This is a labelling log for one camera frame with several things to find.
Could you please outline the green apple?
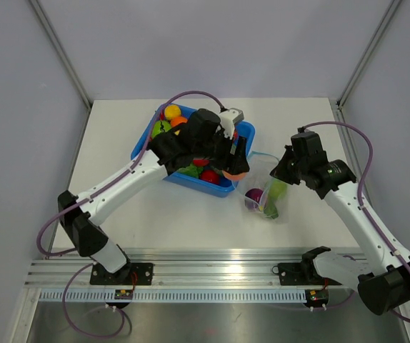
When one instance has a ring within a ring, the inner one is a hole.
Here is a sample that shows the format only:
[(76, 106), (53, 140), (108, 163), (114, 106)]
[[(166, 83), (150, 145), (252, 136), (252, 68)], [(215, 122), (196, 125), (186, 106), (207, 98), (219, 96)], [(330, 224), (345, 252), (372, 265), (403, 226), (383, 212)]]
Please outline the green apple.
[(269, 198), (274, 201), (286, 196), (287, 193), (287, 184), (278, 179), (273, 179), (269, 187)]

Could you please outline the red tomato centre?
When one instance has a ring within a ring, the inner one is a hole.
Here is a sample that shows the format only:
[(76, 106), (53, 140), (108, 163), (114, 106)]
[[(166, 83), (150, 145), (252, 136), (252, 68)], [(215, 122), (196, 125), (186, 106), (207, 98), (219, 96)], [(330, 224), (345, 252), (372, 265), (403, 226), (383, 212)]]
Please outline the red tomato centre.
[(195, 166), (206, 166), (209, 164), (209, 160), (207, 159), (194, 159), (193, 164)]

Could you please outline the orange peach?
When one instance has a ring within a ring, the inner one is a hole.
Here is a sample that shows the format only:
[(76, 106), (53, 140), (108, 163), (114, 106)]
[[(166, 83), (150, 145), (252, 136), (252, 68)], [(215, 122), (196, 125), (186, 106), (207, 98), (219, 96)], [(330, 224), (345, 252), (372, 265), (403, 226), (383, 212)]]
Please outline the orange peach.
[(230, 174), (227, 171), (222, 171), (222, 174), (226, 179), (231, 180), (233, 182), (238, 182), (238, 181), (242, 180), (247, 175), (246, 172), (242, 172), (242, 173), (239, 173), (239, 174)]

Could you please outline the blue plastic bin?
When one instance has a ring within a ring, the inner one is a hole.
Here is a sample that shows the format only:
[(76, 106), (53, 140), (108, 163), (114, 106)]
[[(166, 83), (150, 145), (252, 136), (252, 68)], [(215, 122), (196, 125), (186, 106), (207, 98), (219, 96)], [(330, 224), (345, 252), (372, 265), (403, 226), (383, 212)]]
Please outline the blue plastic bin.
[[(196, 111), (196, 109), (193, 109), (191, 107), (179, 104), (177, 106), (180, 108), (181, 114), (186, 118), (189, 118), (192, 115), (192, 113)], [(148, 136), (148, 132), (149, 124), (145, 128), (143, 134), (140, 136), (138, 142), (132, 150), (131, 159), (135, 160), (139, 152), (142, 150), (144, 142), (146, 141), (146, 137)], [(252, 142), (256, 135), (255, 127), (248, 121), (241, 121), (236, 125), (236, 132), (238, 133), (239, 137), (244, 136), (246, 138), (246, 155), (248, 155)], [(174, 174), (171, 174), (168, 177), (164, 178), (163, 181), (178, 184), (182, 187), (193, 189), (198, 192), (202, 192), (219, 198), (227, 197), (234, 190), (234, 186), (231, 183), (231, 180), (228, 180), (223, 176), (220, 176), (219, 184), (212, 184), (201, 179), (197, 179), (182, 173), (175, 172)]]

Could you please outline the small red tomato front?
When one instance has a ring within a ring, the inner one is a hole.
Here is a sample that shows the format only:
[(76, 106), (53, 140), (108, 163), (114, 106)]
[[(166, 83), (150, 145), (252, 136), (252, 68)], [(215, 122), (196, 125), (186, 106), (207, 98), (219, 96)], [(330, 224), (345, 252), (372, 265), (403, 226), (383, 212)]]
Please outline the small red tomato front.
[(215, 184), (215, 185), (220, 184), (220, 176), (215, 171), (213, 171), (211, 169), (204, 170), (200, 174), (199, 178), (200, 178), (200, 180), (211, 183), (211, 184)]

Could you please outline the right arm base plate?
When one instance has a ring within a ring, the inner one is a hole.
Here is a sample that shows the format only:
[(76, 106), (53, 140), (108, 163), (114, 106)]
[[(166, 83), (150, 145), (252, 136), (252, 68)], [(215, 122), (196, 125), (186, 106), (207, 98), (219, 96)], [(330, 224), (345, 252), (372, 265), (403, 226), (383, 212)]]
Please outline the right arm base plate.
[(332, 279), (306, 274), (300, 262), (281, 262), (271, 268), (271, 273), (279, 278), (281, 286), (341, 286)]

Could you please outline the striped green watermelon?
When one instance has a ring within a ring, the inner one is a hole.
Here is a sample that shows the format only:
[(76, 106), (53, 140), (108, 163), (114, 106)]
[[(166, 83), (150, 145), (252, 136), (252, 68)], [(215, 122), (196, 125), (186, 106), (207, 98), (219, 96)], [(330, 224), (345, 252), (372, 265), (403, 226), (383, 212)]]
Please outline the striped green watermelon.
[(151, 139), (154, 139), (159, 134), (168, 132), (171, 129), (171, 125), (168, 121), (158, 120), (154, 123), (153, 129), (151, 130)]

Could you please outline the clear zip top bag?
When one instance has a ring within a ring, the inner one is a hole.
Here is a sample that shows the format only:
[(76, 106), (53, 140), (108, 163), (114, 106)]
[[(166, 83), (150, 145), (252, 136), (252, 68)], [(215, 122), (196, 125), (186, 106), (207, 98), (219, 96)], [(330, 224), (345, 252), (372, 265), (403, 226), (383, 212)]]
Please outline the clear zip top bag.
[[(258, 152), (258, 151), (252, 151), (248, 155), (247, 159), (248, 159), (250, 171), (243, 178), (243, 180), (239, 182), (238, 185), (236, 186), (236, 190), (241, 195), (245, 210), (247, 210), (249, 213), (255, 216), (258, 216), (270, 222), (287, 223), (288, 218), (289, 218), (288, 189), (287, 189), (286, 196), (283, 198), (277, 199), (275, 201), (269, 198), (270, 183), (273, 179), (275, 179), (274, 177), (272, 177), (271, 171), (278, 165), (279, 159), (271, 154)], [(260, 206), (259, 206), (258, 211), (248, 210), (244, 203), (245, 193), (252, 188), (259, 188), (264, 191), (264, 194), (262, 195), (262, 198), (260, 201)], [(264, 210), (265, 203), (267, 202), (273, 202), (276, 204), (276, 207), (279, 212), (279, 217), (277, 219), (267, 219), (264, 216), (263, 210)]]

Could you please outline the green lettuce leaf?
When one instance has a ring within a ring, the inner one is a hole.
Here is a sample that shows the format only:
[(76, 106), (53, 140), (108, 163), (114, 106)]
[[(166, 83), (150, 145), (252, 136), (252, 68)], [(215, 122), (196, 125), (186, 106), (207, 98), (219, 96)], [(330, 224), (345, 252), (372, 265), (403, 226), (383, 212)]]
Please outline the green lettuce leaf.
[(178, 169), (176, 172), (186, 175), (187, 177), (198, 179), (203, 171), (203, 166), (196, 166), (195, 164), (190, 164), (186, 167)]

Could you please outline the left aluminium frame post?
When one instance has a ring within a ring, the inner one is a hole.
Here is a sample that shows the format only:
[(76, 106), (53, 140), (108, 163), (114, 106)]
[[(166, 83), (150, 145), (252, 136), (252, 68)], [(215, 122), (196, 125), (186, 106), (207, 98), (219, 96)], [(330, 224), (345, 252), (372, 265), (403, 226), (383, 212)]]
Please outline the left aluminium frame post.
[(64, 71), (66, 72), (70, 82), (79, 95), (81, 102), (83, 103), (86, 110), (90, 112), (93, 101), (91, 100), (82, 81), (80, 80), (80, 77), (76, 72), (74, 65), (71, 63), (71, 60), (66, 53), (59, 35), (57, 34), (56, 29), (54, 28), (54, 25), (52, 24), (52, 21), (49, 18), (49, 15), (47, 14), (44, 6), (39, 0), (28, 0), (27, 3), (29, 4), (35, 17), (39, 21), (40, 27), (42, 28), (45, 35), (47, 36), (47, 39), (52, 45), (53, 50), (55, 51), (57, 57), (59, 58), (59, 61), (61, 62), (61, 65), (64, 68)]

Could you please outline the aluminium frame post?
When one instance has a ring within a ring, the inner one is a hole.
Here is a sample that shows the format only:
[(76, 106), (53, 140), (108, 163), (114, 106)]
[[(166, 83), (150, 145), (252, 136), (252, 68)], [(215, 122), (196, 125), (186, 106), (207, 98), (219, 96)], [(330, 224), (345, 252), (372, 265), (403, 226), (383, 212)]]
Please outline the aluminium frame post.
[(349, 80), (344, 87), (344, 90), (336, 100), (336, 105), (339, 109), (343, 109), (345, 104), (349, 100), (354, 89), (359, 83), (360, 78), (363, 76), (366, 67), (369, 65), (373, 55), (375, 55), (376, 50), (379, 48), (380, 43), (382, 42), (386, 32), (391, 26), (392, 21), (394, 20), (403, 3), (403, 0), (391, 0), (389, 2), (389, 5), (385, 9), (381, 19), (374, 29), (374, 32), (371, 35), (371, 38), (367, 43), (362, 55), (359, 57), (359, 60), (354, 67), (354, 70), (352, 71), (351, 76), (349, 77)]
[(83, 103), (86, 110), (90, 112), (93, 101), (91, 100), (82, 81), (80, 80), (80, 77), (76, 72), (74, 65), (71, 63), (71, 60), (66, 53), (59, 35), (57, 34), (56, 29), (54, 28), (54, 25), (52, 24), (52, 21), (49, 18), (49, 15), (47, 14), (44, 6), (39, 0), (28, 0), (27, 3), (29, 4), (35, 17), (39, 21), (40, 27), (42, 28), (45, 35), (47, 36), (47, 39), (52, 45), (53, 50), (55, 51), (57, 57), (59, 58), (59, 61), (61, 62), (61, 65), (64, 68), (64, 71), (66, 72), (70, 82), (79, 95), (81, 102)]

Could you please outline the purple onion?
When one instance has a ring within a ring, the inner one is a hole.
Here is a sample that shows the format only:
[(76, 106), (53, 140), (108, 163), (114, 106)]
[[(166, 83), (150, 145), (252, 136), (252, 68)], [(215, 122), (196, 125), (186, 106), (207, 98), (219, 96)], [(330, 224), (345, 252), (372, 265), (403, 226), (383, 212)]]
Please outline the purple onion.
[(258, 211), (260, 206), (260, 201), (264, 191), (259, 188), (252, 188), (245, 193), (245, 206), (248, 210), (256, 210)]

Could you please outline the orange fruit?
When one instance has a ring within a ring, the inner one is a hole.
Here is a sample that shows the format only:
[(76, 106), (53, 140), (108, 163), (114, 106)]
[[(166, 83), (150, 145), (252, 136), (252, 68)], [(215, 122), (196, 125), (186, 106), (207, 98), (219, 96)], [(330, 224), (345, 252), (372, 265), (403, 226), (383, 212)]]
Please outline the orange fruit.
[(170, 125), (171, 125), (172, 128), (174, 128), (174, 127), (176, 127), (176, 126), (178, 126), (178, 125), (180, 125), (180, 124), (187, 123), (187, 121), (188, 121), (188, 119), (187, 119), (186, 117), (178, 116), (178, 117), (173, 118), (173, 119), (170, 121)]

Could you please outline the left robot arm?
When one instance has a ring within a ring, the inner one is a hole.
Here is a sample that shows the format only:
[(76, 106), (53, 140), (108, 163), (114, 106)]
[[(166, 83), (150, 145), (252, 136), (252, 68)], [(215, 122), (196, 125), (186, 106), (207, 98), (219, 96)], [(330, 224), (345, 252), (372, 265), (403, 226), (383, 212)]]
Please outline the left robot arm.
[(101, 225), (143, 188), (195, 159), (209, 161), (229, 179), (242, 179), (249, 172), (247, 139), (235, 131), (243, 119), (239, 109), (219, 114), (198, 109), (185, 123), (150, 138), (131, 162), (96, 187), (78, 195), (60, 194), (59, 222), (79, 255), (96, 262), (113, 283), (125, 283), (131, 275), (131, 261)]

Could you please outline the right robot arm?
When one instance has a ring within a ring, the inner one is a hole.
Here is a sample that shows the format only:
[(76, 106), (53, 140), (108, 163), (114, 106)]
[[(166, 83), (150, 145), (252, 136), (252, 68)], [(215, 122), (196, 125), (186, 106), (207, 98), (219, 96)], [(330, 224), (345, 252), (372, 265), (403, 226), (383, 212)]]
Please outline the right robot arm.
[(374, 314), (410, 301), (410, 251), (391, 234), (360, 194), (356, 176), (340, 160), (329, 161), (319, 135), (305, 131), (291, 137), (271, 176), (315, 191), (339, 216), (367, 263), (317, 247), (301, 257), (300, 272), (309, 283), (330, 279), (357, 292)]

